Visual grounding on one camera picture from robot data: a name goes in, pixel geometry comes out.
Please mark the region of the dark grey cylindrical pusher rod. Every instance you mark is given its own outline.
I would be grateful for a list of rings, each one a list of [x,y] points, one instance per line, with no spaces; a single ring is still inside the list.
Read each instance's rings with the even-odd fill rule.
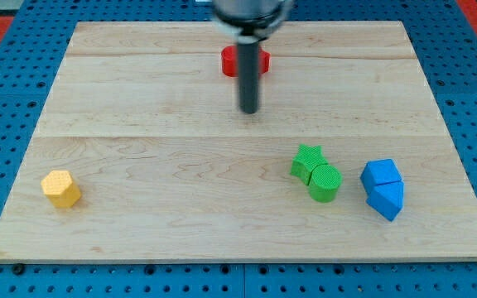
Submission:
[[[237,44],[238,105],[246,114],[259,110],[260,43]]]

